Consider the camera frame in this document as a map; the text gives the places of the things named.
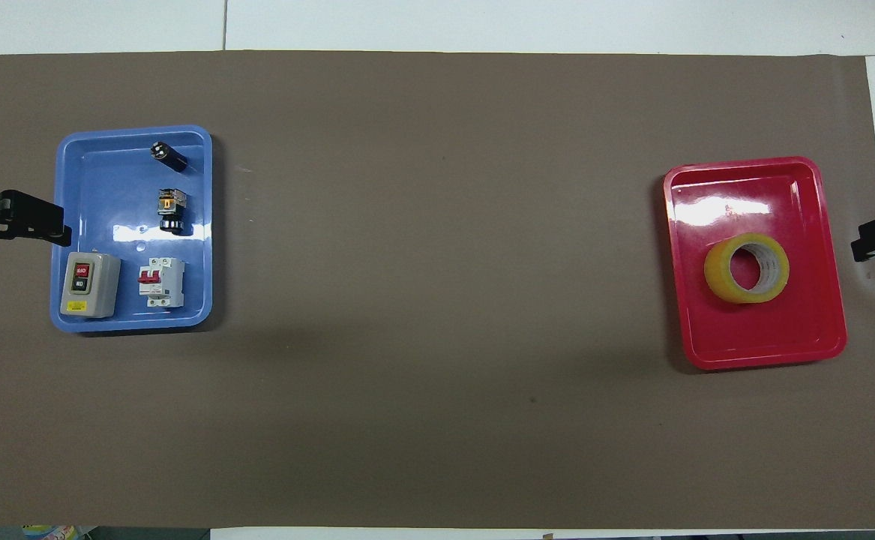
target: black bracket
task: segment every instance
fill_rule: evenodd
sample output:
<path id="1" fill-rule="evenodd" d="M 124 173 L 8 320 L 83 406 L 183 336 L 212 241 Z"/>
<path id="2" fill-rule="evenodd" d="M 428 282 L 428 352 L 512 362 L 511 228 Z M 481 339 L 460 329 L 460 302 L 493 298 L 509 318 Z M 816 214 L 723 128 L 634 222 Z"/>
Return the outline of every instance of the black bracket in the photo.
<path id="1" fill-rule="evenodd" d="M 67 247 L 70 235 L 61 206 L 16 189 L 0 193 L 0 239 L 40 239 Z"/>

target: black cylindrical object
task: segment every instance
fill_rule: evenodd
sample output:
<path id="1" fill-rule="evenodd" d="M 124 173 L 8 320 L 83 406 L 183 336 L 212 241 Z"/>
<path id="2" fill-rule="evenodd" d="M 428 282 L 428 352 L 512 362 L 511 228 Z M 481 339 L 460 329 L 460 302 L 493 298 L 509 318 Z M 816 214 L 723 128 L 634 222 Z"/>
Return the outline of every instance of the black cylindrical object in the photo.
<path id="1" fill-rule="evenodd" d="M 166 142 L 159 140 L 154 143 L 153 146 L 150 147 L 150 155 L 153 156 L 155 160 L 173 168 L 177 172 L 183 172 L 184 169 L 187 168 L 187 158 L 182 156 L 179 151 L 171 148 L 170 144 L 167 144 Z"/>

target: white table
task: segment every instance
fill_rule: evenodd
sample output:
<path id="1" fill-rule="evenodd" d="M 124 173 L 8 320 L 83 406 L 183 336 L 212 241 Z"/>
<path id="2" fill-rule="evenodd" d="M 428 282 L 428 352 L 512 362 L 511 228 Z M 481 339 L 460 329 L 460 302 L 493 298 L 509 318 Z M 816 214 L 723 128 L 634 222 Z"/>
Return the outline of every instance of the white table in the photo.
<path id="1" fill-rule="evenodd" d="M 875 0 L 0 0 L 0 54 L 221 49 L 865 55 L 875 129 Z M 211 537 L 496 540 L 689 532 L 248 527 Z"/>

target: red tray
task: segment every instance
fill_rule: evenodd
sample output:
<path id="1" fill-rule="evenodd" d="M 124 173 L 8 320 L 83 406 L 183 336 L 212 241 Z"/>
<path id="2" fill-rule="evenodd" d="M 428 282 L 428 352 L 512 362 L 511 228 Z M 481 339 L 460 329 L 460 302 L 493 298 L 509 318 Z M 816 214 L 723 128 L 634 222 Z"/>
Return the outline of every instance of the red tray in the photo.
<path id="1" fill-rule="evenodd" d="M 706 370 L 830 359 L 847 343 L 820 170 L 806 157 L 685 165 L 664 177 L 684 351 Z M 783 292 L 763 304 L 730 304 L 704 279 L 715 243 L 742 233 L 780 242 L 790 260 Z M 757 261 L 731 261 L 749 287 Z"/>

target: plastic tray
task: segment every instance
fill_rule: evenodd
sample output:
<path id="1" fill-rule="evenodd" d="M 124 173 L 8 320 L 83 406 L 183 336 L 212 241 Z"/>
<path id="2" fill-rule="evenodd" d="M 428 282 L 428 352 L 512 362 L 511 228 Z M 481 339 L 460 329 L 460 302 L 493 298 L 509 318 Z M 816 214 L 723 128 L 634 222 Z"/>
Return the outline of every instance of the plastic tray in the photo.
<path id="1" fill-rule="evenodd" d="M 724 369 L 810 362 L 847 342 L 820 171 L 806 157 L 677 167 L 664 177 L 684 351 L 697 367 Z M 711 246 L 742 233 L 780 242 L 790 279 L 764 304 L 730 304 L 704 279 Z M 732 260 L 739 283 L 756 261 Z"/>
<path id="2" fill-rule="evenodd" d="M 177 173 L 154 160 L 158 140 L 187 158 Z M 214 300 L 211 249 L 212 144 L 203 127 L 146 127 L 74 133 L 57 150 L 54 202 L 73 229 L 70 247 L 53 246 L 50 256 L 50 319 L 64 332 L 130 331 L 193 326 L 211 313 Z M 184 219 L 190 235 L 160 230 L 157 197 L 161 188 L 187 194 Z M 121 259 L 114 315 L 89 319 L 60 314 L 67 254 L 110 254 Z M 138 294 L 138 269 L 150 257 L 183 260 L 183 307 L 146 307 Z"/>

